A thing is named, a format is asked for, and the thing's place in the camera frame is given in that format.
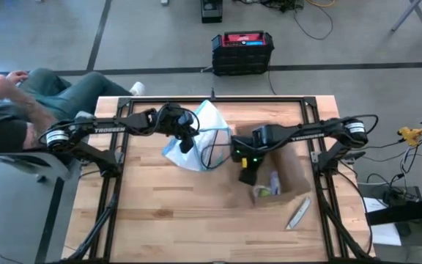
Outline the person's white shoe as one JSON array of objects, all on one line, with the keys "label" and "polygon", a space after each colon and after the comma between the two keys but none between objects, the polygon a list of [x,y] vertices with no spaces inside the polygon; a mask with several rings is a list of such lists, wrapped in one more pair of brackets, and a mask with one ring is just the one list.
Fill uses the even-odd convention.
[{"label": "person's white shoe", "polygon": [[146,87],[141,82],[137,81],[131,88],[130,94],[133,96],[144,96]]}]

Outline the grey utility knife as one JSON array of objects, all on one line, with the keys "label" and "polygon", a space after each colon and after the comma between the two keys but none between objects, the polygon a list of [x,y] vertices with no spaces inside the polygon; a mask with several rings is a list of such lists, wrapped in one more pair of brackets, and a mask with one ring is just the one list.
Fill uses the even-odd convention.
[{"label": "grey utility knife", "polygon": [[293,215],[289,219],[286,225],[287,230],[292,230],[298,225],[302,217],[304,217],[304,215],[306,214],[306,211],[308,210],[310,205],[311,205],[311,198],[305,197],[303,201],[301,202],[300,206],[297,208],[297,210],[293,213]]}]

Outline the grey metal furniture leg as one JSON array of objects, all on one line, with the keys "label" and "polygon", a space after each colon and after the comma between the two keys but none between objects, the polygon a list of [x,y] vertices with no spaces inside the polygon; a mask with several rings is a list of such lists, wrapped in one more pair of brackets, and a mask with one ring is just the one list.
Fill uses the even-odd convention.
[{"label": "grey metal furniture leg", "polygon": [[405,20],[411,15],[411,13],[417,8],[417,6],[422,2],[422,0],[408,0],[410,2],[406,10],[400,15],[399,19],[392,26],[391,31],[396,31]]}]

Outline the taped brown cardboard box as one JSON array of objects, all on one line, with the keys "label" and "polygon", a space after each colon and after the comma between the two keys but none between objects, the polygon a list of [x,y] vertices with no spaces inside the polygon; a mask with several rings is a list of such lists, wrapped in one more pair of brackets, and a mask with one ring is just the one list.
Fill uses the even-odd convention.
[{"label": "taped brown cardboard box", "polygon": [[[311,184],[306,179],[305,169],[300,162],[295,149],[287,144],[273,150],[262,157],[262,164],[257,171],[257,180],[254,186],[241,183],[238,180],[242,166],[234,165],[229,173],[233,177],[229,181],[230,191],[225,206],[227,208],[269,208],[287,205],[296,197],[311,190]],[[255,186],[270,186],[270,175],[278,172],[281,184],[281,194],[268,197],[255,197]]]}]

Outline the grey chair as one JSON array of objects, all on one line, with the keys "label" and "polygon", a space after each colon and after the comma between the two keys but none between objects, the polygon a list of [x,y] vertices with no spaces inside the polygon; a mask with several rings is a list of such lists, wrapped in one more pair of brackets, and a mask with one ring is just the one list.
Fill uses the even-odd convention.
[{"label": "grey chair", "polygon": [[46,179],[68,181],[81,175],[81,162],[65,154],[43,151],[0,153],[0,163],[35,176],[37,182]]}]

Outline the black cylindrical device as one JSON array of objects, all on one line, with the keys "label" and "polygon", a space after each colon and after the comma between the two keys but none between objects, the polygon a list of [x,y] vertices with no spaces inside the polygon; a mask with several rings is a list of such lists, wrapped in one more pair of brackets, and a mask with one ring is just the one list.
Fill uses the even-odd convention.
[{"label": "black cylindrical device", "polygon": [[272,195],[281,194],[281,184],[277,171],[273,171],[270,175],[270,192]]}]

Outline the clear mesh blue-zipper bag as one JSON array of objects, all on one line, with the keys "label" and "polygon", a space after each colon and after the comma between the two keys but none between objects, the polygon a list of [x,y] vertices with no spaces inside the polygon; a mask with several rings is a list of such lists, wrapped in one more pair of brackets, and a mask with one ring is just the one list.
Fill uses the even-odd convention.
[{"label": "clear mesh blue-zipper bag", "polygon": [[193,112],[192,128],[199,134],[191,138],[192,147],[183,153],[183,140],[173,138],[164,148],[163,156],[175,165],[192,171],[204,172],[218,168],[230,158],[232,130],[219,110],[205,100]]}]

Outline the black floor device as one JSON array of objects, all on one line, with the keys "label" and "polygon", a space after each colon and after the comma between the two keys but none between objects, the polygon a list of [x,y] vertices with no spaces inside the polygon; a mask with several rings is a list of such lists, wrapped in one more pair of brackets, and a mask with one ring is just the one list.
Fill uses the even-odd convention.
[{"label": "black floor device", "polygon": [[223,17],[223,0],[201,0],[201,22],[221,23]]}]

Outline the white paper sheet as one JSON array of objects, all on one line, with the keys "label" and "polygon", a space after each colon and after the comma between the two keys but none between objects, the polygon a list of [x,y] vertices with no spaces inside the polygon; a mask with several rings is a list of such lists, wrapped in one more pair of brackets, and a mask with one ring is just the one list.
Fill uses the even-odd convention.
[{"label": "white paper sheet", "polygon": [[[375,198],[364,197],[363,201],[366,205],[367,213],[386,209],[387,207],[385,204]],[[401,246],[401,238],[395,224],[371,225],[371,230],[373,231],[373,243],[390,246]]]}]

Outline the yellow power plug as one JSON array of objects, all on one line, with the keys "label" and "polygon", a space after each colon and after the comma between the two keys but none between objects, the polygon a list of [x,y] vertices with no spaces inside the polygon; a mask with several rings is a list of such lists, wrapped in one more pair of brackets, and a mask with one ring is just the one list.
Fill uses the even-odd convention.
[{"label": "yellow power plug", "polygon": [[401,136],[409,146],[417,147],[420,144],[419,140],[422,137],[422,128],[403,127],[397,131],[397,134]]}]

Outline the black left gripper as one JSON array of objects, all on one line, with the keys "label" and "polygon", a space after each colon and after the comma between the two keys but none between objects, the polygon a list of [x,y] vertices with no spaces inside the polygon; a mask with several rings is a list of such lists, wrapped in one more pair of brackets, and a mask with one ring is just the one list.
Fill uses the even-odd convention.
[{"label": "black left gripper", "polygon": [[196,114],[178,103],[167,103],[156,115],[155,132],[180,140],[179,148],[182,153],[188,153],[192,149],[193,137],[199,134],[199,128]]}]

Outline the black flat bar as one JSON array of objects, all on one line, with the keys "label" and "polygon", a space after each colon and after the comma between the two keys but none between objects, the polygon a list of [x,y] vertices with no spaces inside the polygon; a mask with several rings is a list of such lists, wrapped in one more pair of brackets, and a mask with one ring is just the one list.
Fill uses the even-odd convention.
[{"label": "black flat bar", "polygon": [[366,213],[371,226],[422,219],[422,201]]}]

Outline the red and black toolbox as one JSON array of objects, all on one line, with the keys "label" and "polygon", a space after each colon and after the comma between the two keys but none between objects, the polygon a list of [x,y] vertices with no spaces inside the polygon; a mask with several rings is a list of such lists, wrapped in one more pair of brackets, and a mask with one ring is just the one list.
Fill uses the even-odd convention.
[{"label": "red and black toolbox", "polygon": [[268,71],[273,37],[264,31],[225,32],[212,39],[212,72],[244,76]]}]

